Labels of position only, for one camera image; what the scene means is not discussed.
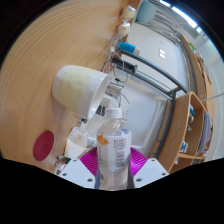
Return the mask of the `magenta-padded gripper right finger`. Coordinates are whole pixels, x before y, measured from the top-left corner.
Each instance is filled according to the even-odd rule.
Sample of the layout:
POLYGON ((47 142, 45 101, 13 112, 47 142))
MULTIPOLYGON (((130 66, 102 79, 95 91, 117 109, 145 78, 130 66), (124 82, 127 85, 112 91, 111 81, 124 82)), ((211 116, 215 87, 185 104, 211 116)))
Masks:
POLYGON ((134 189, 144 187, 169 175, 156 158, 146 158, 134 148, 130 151, 129 167, 134 189))

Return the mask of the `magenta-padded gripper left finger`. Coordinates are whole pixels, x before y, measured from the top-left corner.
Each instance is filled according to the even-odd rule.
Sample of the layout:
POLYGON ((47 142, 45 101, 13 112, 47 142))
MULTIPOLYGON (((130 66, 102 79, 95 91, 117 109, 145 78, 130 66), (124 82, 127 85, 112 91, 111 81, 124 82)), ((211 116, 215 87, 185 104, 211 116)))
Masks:
POLYGON ((80 158, 66 158, 57 166, 55 174, 80 187, 98 189, 100 175, 97 148, 92 148, 80 158))

